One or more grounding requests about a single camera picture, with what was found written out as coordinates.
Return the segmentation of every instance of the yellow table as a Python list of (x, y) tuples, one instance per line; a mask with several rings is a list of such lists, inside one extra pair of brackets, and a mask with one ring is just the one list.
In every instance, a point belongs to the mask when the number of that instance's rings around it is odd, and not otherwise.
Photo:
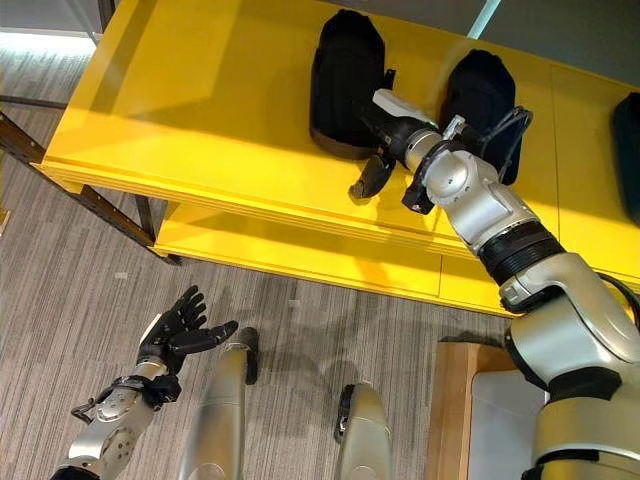
[[(347, 189), (364, 164), (310, 140), (311, 63), (337, 10), (312, 0), (123, 0), (39, 168), (70, 191), (88, 184), (174, 202), (156, 243), (162, 253), (501, 311), (495, 286), (445, 216), (401, 205), (406, 172), (398, 168), (377, 198), (355, 203)], [(500, 55), (517, 102), (535, 114), (516, 191), (570, 249), (640, 288), (640, 230), (621, 213), (606, 125), (631, 87), (436, 29), (372, 20), (387, 66), (398, 71), (395, 90), (434, 116), (451, 69), (471, 48)], [(595, 178), (585, 177), (585, 165)], [(226, 255), (234, 236), (244, 252), (269, 259)], [(300, 250), (288, 255), (297, 241)], [(635, 254), (613, 259), (611, 244)], [(333, 273), (312, 268), (329, 256)], [(301, 258), (309, 268), (293, 265)], [(416, 292), (406, 276), (425, 286)]]

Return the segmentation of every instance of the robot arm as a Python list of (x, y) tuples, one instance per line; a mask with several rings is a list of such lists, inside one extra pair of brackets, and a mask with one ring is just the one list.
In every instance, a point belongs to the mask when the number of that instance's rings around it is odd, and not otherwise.
[[(177, 373), (186, 355), (223, 343), (237, 329), (228, 322), (200, 328), (206, 317), (204, 296), (189, 288), (175, 305), (158, 315), (143, 334), (131, 374), (116, 379), (96, 400), (73, 410), (88, 423), (69, 448), (52, 480), (112, 480), (125, 468), (137, 439), (155, 412), (180, 395)], [(95, 418), (86, 412), (95, 406)]]
[(504, 307), (524, 314), (507, 331), (506, 347), (527, 380), (550, 393), (537, 421), (535, 468), (523, 478), (637, 478), (637, 327), (584, 260), (565, 252), (495, 168), (470, 151), (465, 139), (478, 136), (464, 119), (440, 134), (413, 107), (398, 108), (405, 105), (378, 91), (362, 110), (392, 157), (387, 163), (414, 174), (403, 204), (446, 212), (500, 286)]

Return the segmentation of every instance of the gray carpet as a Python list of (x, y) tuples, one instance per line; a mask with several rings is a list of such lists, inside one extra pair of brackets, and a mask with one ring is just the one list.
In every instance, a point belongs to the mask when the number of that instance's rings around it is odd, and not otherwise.
[[(86, 58), (0, 50), (2, 93), (66, 101)], [(44, 145), (59, 113), (3, 110)], [(342, 386), (372, 382), (393, 432), (395, 477), (422, 478), (436, 342), (498, 338), (506, 321), (240, 268), (168, 266), (5, 156), (0, 238), (0, 478), (45, 479), (82, 424), (83, 403), (135, 360), (141, 332), (190, 284), (210, 323), (235, 319), (262, 335), (262, 371), (248, 389), (245, 475), (330, 479)], [(129, 195), (109, 198), (132, 214)], [(122, 479), (174, 479), (197, 402), (220, 352), (190, 357), (183, 394), (142, 437)]]

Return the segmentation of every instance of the black pouch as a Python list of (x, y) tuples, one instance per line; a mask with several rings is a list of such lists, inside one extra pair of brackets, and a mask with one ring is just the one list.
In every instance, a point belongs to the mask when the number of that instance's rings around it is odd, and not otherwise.
[[(515, 98), (515, 82), (500, 57), (485, 50), (471, 50), (449, 76), (446, 99), (440, 109), (440, 125), (445, 128), (458, 114), (484, 135), (514, 108)], [(512, 125), (497, 134), (487, 143), (483, 160), (500, 171), (518, 133), (518, 126)], [(520, 145), (518, 141), (511, 165), (502, 178), (505, 185), (515, 182), (518, 175)]]
[(358, 118), (378, 88), (390, 88), (384, 42), (369, 17), (340, 10), (322, 28), (311, 70), (309, 131), (324, 150), (367, 158), (380, 144)]
[(631, 93), (614, 110), (613, 137), (622, 205), (640, 225), (640, 93)]

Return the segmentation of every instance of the cable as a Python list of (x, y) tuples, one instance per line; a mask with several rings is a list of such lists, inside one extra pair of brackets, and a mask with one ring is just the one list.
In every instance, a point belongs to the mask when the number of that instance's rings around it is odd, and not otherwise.
[(611, 275), (607, 275), (606, 273), (598, 273), (598, 276), (605, 282), (616, 287), (620, 293), (622, 293), (622, 296), (629, 303), (629, 307), (631, 307), (633, 323), (635, 323), (636, 328), (640, 331), (640, 299), (638, 299), (638, 296), (633, 292), (633, 290), (617, 278), (613, 278)]
[(502, 117), (502, 119), (496, 124), (495, 127), (493, 127), (486, 135), (484, 135), (480, 139), (480, 143), (482, 144), (482, 147), (480, 149), (480, 158), (484, 158), (484, 152), (487, 149), (487, 146), (491, 140), (493, 140), (497, 135), (504, 132), (506, 129), (510, 128), (511, 126), (516, 125), (518, 123), (520, 124), (513, 138), (513, 141), (511, 142), (511, 145), (509, 146), (509, 149), (505, 154), (505, 158), (504, 158), (505, 161), (502, 164), (502, 167), (500, 168), (500, 172), (498, 172), (498, 177), (500, 181), (502, 181), (502, 178), (504, 177), (507, 169), (512, 163), (511, 157), (513, 156), (513, 152), (518, 146), (518, 143), (522, 139), (522, 136), (524, 135), (525, 131), (527, 130), (527, 128), (529, 128), (529, 125), (531, 125), (532, 121), (533, 121), (533, 112), (531, 112), (530, 110), (527, 110), (522, 106), (514, 107), (504, 117)]

